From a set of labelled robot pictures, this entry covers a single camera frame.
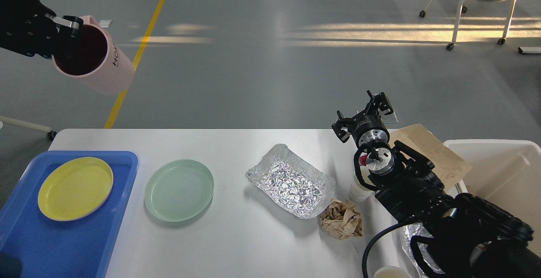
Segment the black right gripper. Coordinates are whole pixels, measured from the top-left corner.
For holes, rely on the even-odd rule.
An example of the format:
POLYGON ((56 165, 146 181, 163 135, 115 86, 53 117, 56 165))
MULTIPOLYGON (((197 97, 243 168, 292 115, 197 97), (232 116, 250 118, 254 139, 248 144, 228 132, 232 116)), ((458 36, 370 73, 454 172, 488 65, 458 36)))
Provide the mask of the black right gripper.
POLYGON ((390 133, 381 120, 384 117, 387 120, 394 118, 394 109, 385 93, 374 95, 369 90, 366 92, 370 100, 363 110, 363 116, 345 117, 337 110, 338 118, 331 128, 342 143, 352 136, 357 147, 368 143, 388 144, 390 133))

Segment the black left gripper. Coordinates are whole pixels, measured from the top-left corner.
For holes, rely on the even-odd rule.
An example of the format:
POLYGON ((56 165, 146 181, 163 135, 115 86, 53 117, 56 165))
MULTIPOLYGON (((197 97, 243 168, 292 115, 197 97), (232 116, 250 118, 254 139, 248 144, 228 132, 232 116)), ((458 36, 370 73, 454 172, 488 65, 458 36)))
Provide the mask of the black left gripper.
POLYGON ((40 0, 1 0, 0 8, 2 48, 46 59, 71 59, 79 49, 80 17, 59 17, 40 0))

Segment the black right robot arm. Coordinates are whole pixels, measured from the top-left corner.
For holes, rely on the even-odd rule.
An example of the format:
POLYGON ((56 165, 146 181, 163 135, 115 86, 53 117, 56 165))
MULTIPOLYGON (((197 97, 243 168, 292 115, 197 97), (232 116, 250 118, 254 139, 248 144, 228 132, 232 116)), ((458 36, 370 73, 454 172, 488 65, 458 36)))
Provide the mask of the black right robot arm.
POLYGON ((342 142, 353 138, 357 151, 354 172, 362 186, 397 223, 375 235, 361 261, 367 278, 367 260, 375 243, 389 232, 420 223, 429 237, 414 235, 414 261, 429 278, 539 278, 540 257, 528 249, 533 229, 495 204, 460 193, 452 197, 434 173, 425 155, 401 141, 390 147, 390 132, 381 114, 394 113, 385 93, 373 95, 363 111, 332 124, 342 142))

